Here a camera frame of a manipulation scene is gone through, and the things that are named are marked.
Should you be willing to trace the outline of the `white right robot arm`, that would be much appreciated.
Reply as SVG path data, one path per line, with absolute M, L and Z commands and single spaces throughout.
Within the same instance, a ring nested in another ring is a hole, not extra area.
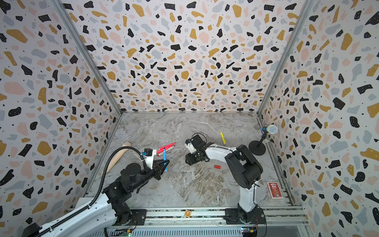
M 228 165 L 229 170 L 240 186 L 238 211 L 241 219 L 247 221 L 257 211 L 256 188 L 263 168 L 245 145 L 227 148 L 212 143 L 196 145 L 186 142 L 189 153 L 186 164 L 192 166 L 198 162 L 218 160 Z

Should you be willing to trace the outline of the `yellow highlighter pen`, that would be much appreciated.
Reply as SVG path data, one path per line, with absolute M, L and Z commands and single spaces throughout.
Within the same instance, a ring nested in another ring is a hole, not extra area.
M 223 144 L 226 145 L 226 140 L 225 140 L 224 134 L 222 132 L 220 132 L 220 135 L 222 137 Z

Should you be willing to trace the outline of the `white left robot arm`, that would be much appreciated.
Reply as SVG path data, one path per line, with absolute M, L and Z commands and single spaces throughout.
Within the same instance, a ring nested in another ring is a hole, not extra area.
M 153 161 L 153 167 L 141 169 L 129 164 L 120 177 L 104 188 L 91 201 L 44 226 L 33 223 L 23 231 L 24 237 L 85 237 L 112 225 L 143 225 L 146 210 L 131 210 L 126 201 L 138 193 L 151 179 L 160 180 L 169 160 Z

